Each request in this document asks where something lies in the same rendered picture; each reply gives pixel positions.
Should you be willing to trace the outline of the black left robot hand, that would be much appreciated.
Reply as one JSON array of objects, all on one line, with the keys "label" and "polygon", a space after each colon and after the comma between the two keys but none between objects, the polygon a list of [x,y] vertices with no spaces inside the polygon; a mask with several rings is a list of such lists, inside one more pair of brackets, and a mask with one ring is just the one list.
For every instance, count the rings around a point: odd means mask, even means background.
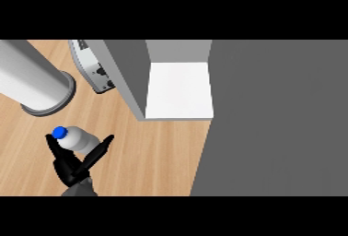
[{"label": "black left robot hand", "polygon": [[113,135],[109,135],[96,145],[96,148],[87,154],[84,160],[78,159],[72,150],[60,147],[57,139],[50,134],[44,137],[48,149],[54,156],[53,166],[56,174],[65,186],[72,187],[90,176],[90,168],[107,152],[109,145],[113,141]]}]

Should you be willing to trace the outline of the white cylinder with grey rim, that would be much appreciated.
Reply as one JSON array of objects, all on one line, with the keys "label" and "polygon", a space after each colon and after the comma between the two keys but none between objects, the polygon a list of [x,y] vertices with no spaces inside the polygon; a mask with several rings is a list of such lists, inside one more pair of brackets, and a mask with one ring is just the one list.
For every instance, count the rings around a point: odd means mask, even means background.
[{"label": "white cylinder with grey rim", "polygon": [[76,92],[73,77],[57,69],[26,40],[0,40],[0,93],[23,111],[42,117],[59,112]]}]

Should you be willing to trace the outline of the flat dark grey cabinet door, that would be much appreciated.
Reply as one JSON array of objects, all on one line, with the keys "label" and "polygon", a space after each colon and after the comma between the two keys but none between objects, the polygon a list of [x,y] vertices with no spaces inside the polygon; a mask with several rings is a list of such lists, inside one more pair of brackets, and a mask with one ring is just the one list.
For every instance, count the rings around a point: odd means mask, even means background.
[{"label": "flat dark grey cabinet door", "polygon": [[193,195],[348,195],[348,41],[214,41]]}]

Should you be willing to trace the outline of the pale grey appliance with knobs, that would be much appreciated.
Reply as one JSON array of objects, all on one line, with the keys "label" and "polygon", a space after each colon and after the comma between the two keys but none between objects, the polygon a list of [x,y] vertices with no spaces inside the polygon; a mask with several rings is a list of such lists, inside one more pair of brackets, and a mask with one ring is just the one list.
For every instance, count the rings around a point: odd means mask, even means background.
[{"label": "pale grey appliance with knobs", "polygon": [[76,69],[88,82],[96,94],[115,88],[100,62],[84,40],[69,40],[69,50]]}]

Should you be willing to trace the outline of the grey cabinet with white shelf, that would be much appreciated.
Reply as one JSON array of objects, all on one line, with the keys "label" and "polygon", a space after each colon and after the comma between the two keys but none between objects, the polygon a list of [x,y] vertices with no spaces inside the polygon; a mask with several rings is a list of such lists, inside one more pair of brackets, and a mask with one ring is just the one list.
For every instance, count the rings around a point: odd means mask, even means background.
[{"label": "grey cabinet with white shelf", "polygon": [[137,120],[214,118],[209,40],[88,40],[87,44]]}]

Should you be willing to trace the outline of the blue-capped white water bottle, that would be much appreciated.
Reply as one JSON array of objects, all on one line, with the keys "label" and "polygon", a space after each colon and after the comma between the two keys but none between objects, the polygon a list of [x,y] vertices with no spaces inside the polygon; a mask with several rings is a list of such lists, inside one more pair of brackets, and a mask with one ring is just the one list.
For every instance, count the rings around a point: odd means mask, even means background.
[{"label": "blue-capped white water bottle", "polygon": [[100,143],[97,137],[76,126],[57,126],[51,136],[57,139],[62,148],[82,155],[87,155]]}]

